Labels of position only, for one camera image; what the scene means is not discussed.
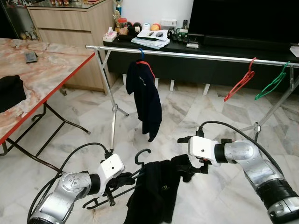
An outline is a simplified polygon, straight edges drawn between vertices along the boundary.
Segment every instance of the television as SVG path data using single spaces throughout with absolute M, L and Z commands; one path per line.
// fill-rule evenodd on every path
M 299 0 L 194 0 L 190 35 L 299 42 Z

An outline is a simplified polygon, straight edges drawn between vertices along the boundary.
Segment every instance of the black clothing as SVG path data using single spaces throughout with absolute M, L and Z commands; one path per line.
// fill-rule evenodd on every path
M 26 99 L 23 81 L 18 75 L 0 79 L 0 113 Z
M 191 165 L 188 155 L 145 165 L 145 170 L 141 171 L 144 175 L 136 182 L 141 186 L 135 189 L 127 203 L 124 224 L 171 223 L 181 176 L 184 182 L 189 182 L 193 175 L 177 171 L 176 165 Z
M 156 137 L 162 121 L 162 108 L 154 79 L 155 75 L 147 62 L 138 60 L 130 64 L 126 89 L 128 94 L 134 92 L 142 133 L 149 133 L 149 142 Z

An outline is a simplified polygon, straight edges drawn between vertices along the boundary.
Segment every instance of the white wall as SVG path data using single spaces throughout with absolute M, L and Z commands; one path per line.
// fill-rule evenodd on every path
M 177 19 L 177 27 L 183 25 L 183 20 L 190 22 L 193 0 L 123 0 L 121 16 L 128 21 L 161 22 L 162 18 Z

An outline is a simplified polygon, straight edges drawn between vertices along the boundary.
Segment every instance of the marble floor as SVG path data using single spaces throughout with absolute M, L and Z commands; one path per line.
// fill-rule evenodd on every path
M 126 170 L 139 168 L 134 164 L 135 154 L 150 148 L 140 160 L 145 162 L 170 159 L 187 152 L 186 144 L 178 144 L 177 138 L 193 135 L 196 127 L 207 120 L 219 120 L 238 128 L 247 127 L 259 121 L 269 108 L 277 102 L 279 93 L 272 93 L 258 101 L 256 90 L 242 89 L 232 99 L 223 102 L 229 87 L 211 86 L 208 95 L 203 96 L 204 85 L 175 83 L 169 91 L 170 80 L 159 81 L 159 95 L 162 103 L 162 123 L 152 143 L 148 135 L 142 135 L 142 124 L 137 119 L 134 97 L 128 95 L 122 80 L 113 86 L 113 93 L 119 106 L 130 113 L 125 117 L 117 115 L 115 153 L 123 160 Z M 78 123 L 91 131 L 65 125 L 46 147 L 40 158 L 60 167 L 68 154 L 76 147 L 89 142 L 100 142 L 109 148 L 111 133 L 111 103 L 108 96 L 100 92 L 66 89 L 67 96 L 57 92 L 48 101 L 66 119 Z M 286 102 L 265 123 L 258 142 L 276 159 L 286 179 L 299 193 L 299 97 L 290 96 Z M 28 119 L 12 136 L 15 139 L 31 121 Z M 20 144 L 36 154 L 38 149 L 59 126 L 50 112 L 22 139 Z M 205 137 L 220 140 L 222 137 L 240 139 L 226 127 L 206 125 Z M 77 152 L 65 167 L 65 171 L 89 170 L 95 172 L 103 159 L 103 151 L 97 146 L 86 147 Z M 198 160 L 190 157 L 195 167 Z M 0 158 L 0 223 L 23 224 L 26 222 L 30 204 L 39 189 L 55 172 L 43 166 L 18 150 L 13 149 Z M 67 223 L 73 224 L 122 224 L 126 203 L 131 193 L 116 198 L 116 205 L 104 204 L 95 210 L 84 210 L 82 205 L 90 200 L 88 196 L 77 201 Z M 209 175 L 195 175 L 189 183 L 181 182 L 178 188 L 173 224 L 270 224 L 266 208 L 255 194 L 244 173 L 237 164 L 223 164 L 210 167 Z

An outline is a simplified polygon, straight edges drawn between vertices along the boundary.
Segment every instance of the wooden cabinet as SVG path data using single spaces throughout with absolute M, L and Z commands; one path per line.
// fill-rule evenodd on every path
M 114 26 L 112 0 L 84 7 L 39 7 L 35 4 L 28 7 L 28 11 L 43 42 L 80 47 L 103 45 L 103 35 Z M 107 76 L 113 85 L 116 75 L 108 72 Z M 97 59 L 94 57 L 84 65 L 66 86 L 106 92 Z

